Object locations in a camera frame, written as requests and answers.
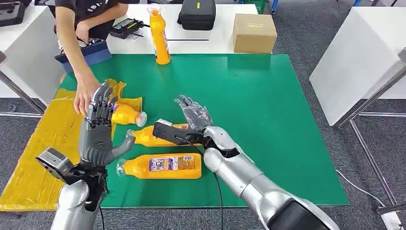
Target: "bottle cap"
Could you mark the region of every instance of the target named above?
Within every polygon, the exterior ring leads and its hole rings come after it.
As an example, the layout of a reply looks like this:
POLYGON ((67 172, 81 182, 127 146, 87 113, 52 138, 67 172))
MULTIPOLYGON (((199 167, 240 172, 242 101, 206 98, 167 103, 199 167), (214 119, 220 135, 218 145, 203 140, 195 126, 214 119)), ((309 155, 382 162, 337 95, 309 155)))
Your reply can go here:
POLYGON ((132 129, 127 130, 126 134, 125 134, 125 138, 130 137, 130 136, 134 136, 135 131, 132 129))
POLYGON ((161 6, 159 6, 159 5, 156 4, 156 3, 148 4, 147 10, 148 10, 148 12, 149 12, 151 15, 156 16, 156 15, 160 14, 160 12, 161 12, 161 6))
POLYGON ((140 112, 137 116, 137 118, 135 119, 135 124, 138 127, 142 127, 145 125, 145 123, 147 122, 147 113, 146 112, 140 112))
POLYGON ((124 160, 124 159, 119 159, 118 162, 117 162, 116 171, 117 171, 117 175, 120 176, 120 177, 123 177, 123 176, 126 175, 125 170, 124 170, 124 164, 126 162, 127 161, 124 160))

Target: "black case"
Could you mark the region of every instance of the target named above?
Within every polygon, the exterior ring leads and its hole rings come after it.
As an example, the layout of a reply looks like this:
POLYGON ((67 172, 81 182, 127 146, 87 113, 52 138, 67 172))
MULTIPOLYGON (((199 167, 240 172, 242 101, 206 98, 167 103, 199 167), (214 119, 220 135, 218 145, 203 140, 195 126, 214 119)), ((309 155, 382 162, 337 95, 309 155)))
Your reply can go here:
POLYGON ((24 4, 25 7, 28 7, 33 0, 0 0, 0 3, 15 2, 15 1, 19 1, 22 4, 24 4))
POLYGON ((0 27, 23 22, 25 5, 21 1, 0 2, 0 27))
POLYGON ((184 0, 178 23, 185 30, 211 30, 215 21, 214 0, 184 0))

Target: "green table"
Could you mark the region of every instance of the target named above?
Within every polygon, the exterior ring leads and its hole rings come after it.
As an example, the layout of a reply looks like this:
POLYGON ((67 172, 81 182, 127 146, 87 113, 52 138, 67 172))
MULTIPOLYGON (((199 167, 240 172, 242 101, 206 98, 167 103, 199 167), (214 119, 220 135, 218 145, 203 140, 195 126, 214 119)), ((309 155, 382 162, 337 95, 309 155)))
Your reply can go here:
MULTIPOLYGON (((173 102, 183 93, 205 105, 214 124, 224 128, 265 174, 287 191, 317 205, 347 205, 332 161, 317 129, 287 55, 182 54, 159 66, 153 55, 114 55, 92 66, 97 78, 127 83, 124 98, 144 98, 146 126, 160 118, 185 123, 173 102)), ((61 88, 76 89, 72 75, 61 88)), ((134 125, 118 125, 122 142, 134 125)), ((134 145, 123 158, 143 154, 194 152, 190 147, 134 145)), ((139 180, 118 177, 117 161, 107 168, 111 193, 102 207, 218 207, 213 174, 203 168, 198 180, 139 180)), ((225 207, 245 207, 221 182, 225 207)))

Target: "orange bottle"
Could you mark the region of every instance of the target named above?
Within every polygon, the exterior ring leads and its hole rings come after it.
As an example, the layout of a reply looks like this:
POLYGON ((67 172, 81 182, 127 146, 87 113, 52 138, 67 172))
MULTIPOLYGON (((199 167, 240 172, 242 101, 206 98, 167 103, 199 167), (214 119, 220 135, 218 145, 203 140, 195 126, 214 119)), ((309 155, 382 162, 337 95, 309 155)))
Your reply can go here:
POLYGON ((137 112, 129 105, 116 103, 113 110, 113 123, 121 125, 136 124, 138 127, 142 127, 147 122, 145 112, 137 112))
POLYGON ((168 43, 165 35, 165 20, 161 15, 161 7, 158 4, 148 6, 149 26, 151 27, 152 39, 155 48, 155 60, 160 65, 170 62, 168 43))
POLYGON ((198 179, 202 176, 199 153, 141 155, 132 160, 120 159, 116 166, 119 176, 138 179, 198 179))
MULTIPOLYGON (((188 124, 173 124, 173 126, 176 128, 188 129, 188 124)), ((172 143, 170 141, 154 137, 152 135, 153 130, 154 130, 154 126, 147 126, 138 131, 129 129, 127 131, 126 136, 134 136, 135 144, 140 144, 145 147, 173 147, 173 146, 176 146, 174 143, 172 143)))

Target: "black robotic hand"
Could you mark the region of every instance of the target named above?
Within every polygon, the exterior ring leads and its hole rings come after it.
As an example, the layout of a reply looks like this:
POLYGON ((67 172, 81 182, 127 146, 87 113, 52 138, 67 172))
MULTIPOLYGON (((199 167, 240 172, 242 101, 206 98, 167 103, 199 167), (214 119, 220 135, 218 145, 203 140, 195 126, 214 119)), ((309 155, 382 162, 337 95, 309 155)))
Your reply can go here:
POLYGON ((113 147, 111 119, 117 96, 109 101, 111 92, 107 82, 96 90, 80 130, 80 157, 96 166, 106 166, 124 155, 135 140, 133 136, 126 137, 121 145, 113 147))
POLYGON ((206 107, 192 100, 185 95, 179 95, 180 99, 175 99, 175 102, 180 106, 185 115, 186 120, 191 130, 202 130, 207 126, 213 126, 213 120, 206 107))

